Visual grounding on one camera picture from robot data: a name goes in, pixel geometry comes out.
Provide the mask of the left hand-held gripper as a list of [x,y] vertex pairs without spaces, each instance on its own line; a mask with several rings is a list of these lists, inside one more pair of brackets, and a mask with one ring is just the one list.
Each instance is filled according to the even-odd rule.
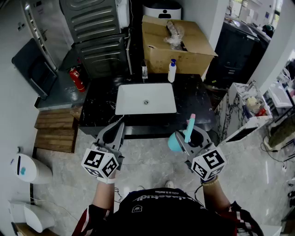
[[124,157],[120,152],[125,134],[124,122],[114,122],[103,128],[96,142],[86,149],[81,166],[97,179],[110,179],[120,170]]

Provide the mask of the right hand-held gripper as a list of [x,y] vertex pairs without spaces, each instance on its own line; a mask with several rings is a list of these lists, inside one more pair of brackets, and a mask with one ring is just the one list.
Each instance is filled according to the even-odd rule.
[[226,166],[227,160],[222,150],[211,142],[209,135],[203,129],[194,127],[194,148],[185,142],[182,132],[177,130],[175,136],[182,151],[188,155],[185,163],[202,181],[213,179]]

